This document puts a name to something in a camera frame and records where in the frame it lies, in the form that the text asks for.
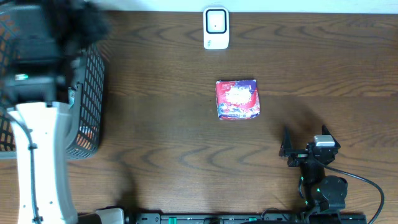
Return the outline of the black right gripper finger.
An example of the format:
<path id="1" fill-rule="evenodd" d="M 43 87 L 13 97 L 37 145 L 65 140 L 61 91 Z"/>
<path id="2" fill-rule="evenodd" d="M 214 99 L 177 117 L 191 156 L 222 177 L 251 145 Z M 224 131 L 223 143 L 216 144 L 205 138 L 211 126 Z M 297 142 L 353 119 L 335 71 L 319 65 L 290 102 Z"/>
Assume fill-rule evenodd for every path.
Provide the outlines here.
<path id="1" fill-rule="evenodd" d="M 292 141 L 290 138 L 289 129 L 287 127 L 284 128 L 282 144 L 280 146 L 279 156 L 280 157 L 288 157 L 291 155 L 293 151 Z"/>
<path id="2" fill-rule="evenodd" d="M 333 137 L 333 135 L 331 134 L 331 132 L 328 130 L 326 125 L 322 126 L 322 135 L 331 135 Z M 333 137 L 333 139 L 335 140 L 335 146 L 334 147 L 339 147 L 340 144 L 338 143 L 338 141 Z"/>

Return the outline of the red purple snack bag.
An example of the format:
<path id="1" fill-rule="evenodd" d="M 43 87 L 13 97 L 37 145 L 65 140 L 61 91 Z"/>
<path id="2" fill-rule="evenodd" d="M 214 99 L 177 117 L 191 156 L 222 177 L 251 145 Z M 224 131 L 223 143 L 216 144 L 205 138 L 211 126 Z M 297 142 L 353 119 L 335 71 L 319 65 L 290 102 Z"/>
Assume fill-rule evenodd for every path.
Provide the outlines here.
<path id="1" fill-rule="evenodd" d="M 261 112 L 256 80 L 219 80 L 215 91 L 219 119 L 253 119 Z"/>

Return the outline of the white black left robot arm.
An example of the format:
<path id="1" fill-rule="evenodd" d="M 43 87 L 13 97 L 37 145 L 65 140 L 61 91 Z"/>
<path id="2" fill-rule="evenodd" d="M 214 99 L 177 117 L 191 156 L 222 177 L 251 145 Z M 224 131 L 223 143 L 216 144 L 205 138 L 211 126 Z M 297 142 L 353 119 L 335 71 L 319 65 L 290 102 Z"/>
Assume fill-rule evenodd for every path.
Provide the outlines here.
<path id="1" fill-rule="evenodd" d="M 19 223 L 129 223 L 80 214 L 68 161 L 98 150 L 108 25 L 91 1 L 1 2 L 1 158 L 17 161 Z"/>

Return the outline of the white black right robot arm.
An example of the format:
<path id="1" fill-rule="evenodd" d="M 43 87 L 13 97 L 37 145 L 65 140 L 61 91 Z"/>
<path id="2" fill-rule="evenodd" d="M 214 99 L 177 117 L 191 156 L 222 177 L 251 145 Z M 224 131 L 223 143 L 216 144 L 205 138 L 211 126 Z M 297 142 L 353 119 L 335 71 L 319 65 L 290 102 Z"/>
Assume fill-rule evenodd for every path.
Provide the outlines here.
<path id="1" fill-rule="evenodd" d="M 348 193 L 346 179 L 326 175 L 325 167 L 335 160 L 340 144 L 325 125 L 322 133 L 316 135 L 305 149 L 294 149 L 287 128 L 284 129 L 279 156 L 288 159 L 289 167 L 299 167 L 301 178 L 299 195 L 305 201 L 292 221 L 298 223 L 341 223 L 340 211 L 345 208 Z"/>

